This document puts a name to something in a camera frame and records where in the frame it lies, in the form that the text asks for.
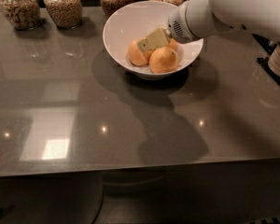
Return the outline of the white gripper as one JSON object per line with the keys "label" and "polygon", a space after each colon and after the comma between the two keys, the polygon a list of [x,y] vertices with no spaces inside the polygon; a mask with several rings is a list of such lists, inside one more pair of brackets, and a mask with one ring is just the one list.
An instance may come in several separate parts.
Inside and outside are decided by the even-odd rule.
{"label": "white gripper", "polygon": [[188,0],[170,14],[168,29],[157,27],[137,42],[142,52],[162,48],[171,37],[186,44],[223,32],[223,23],[213,14],[209,0]]}

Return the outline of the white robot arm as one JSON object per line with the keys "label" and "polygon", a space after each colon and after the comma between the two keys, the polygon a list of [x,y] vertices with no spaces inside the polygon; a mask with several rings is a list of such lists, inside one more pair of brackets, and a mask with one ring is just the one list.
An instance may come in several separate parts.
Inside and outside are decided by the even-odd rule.
{"label": "white robot arm", "polygon": [[280,46],[280,0],[188,0],[170,13],[167,26],[142,38],[142,51],[181,44],[212,35],[245,30]]}

